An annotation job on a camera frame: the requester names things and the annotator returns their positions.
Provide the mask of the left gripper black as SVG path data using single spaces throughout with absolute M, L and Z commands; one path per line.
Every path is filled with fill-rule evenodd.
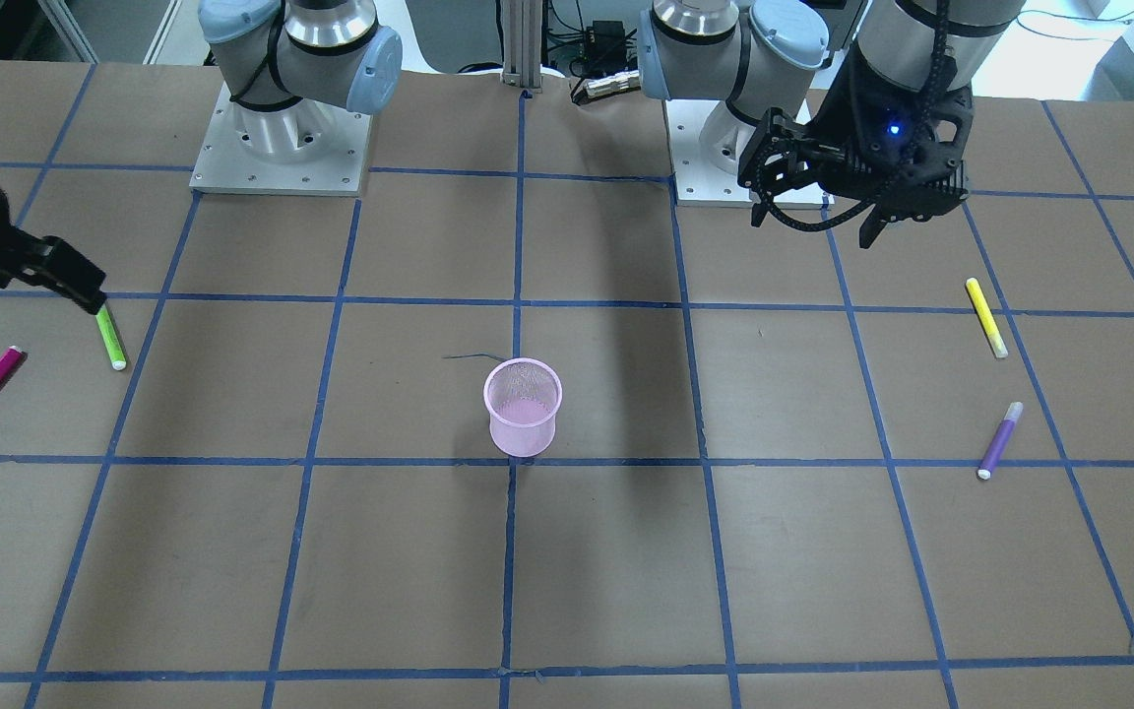
M 765 109 L 738 163 L 737 182 L 753 197 L 750 225 L 760 227 L 773 216 L 787 227 L 822 227 L 793 219 L 778 203 L 782 194 L 813 183 L 833 196 L 874 203 L 858 228 L 860 248 L 872 247 L 889 225 L 960 206 L 971 196 L 964 151 L 974 107 L 967 86 L 953 87 L 957 71 L 949 54 L 923 111 L 920 88 L 888 81 L 854 47 L 807 126 L 814 141 L 781 107 Z M 816 143 L 843 157 L 814 161 Z

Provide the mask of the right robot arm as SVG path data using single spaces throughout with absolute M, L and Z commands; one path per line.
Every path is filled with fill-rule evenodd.
M 203 1 L 198 24 L 225 87 L 192 188 L 358 196 L 373 118 L 390 103 L 404 66 L 404 42 L 373 1 Z M 0 289 L 24 282 L 95 314 L 104 280 L 68 242 L 15 226 L 0 189 Z

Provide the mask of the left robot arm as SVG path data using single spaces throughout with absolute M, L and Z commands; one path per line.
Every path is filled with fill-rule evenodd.
M 654 1 L 636 24 L 649 98 L 712 100 L 706 143 L 751 199 L 750 222 L 820 233 L 862 217 L 926 222 L 971 194 L 972 81 L 1021 1 L 873 1 L 819 111 L 796 113 L 831 64 L 831 32 L 802 1 Z

